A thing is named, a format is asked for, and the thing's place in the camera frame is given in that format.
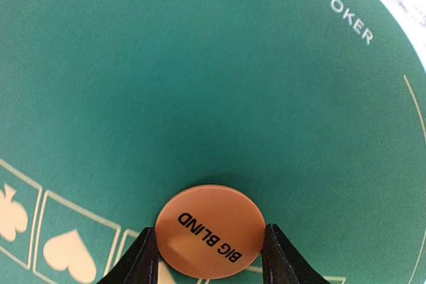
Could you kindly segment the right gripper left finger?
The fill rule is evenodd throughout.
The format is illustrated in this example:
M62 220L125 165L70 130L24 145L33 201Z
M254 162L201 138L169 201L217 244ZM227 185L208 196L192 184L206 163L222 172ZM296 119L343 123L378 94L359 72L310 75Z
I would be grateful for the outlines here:
M146 227L98 284L157 284L159 252L153 227Z

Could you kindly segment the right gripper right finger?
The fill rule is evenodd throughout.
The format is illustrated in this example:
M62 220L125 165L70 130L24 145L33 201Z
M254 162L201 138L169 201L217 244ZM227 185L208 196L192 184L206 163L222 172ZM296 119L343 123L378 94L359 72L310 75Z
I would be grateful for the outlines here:
M266 226L261 256L263 283L329 284L274 223Z

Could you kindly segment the orange big blind button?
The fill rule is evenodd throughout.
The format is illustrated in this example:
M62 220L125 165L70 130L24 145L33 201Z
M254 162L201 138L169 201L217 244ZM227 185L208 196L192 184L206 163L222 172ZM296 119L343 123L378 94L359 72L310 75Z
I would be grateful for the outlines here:
M155 224L161 258L197 279L223 279L260 255L266 223L257 205L238 190L220 185L189 188L169 200Z

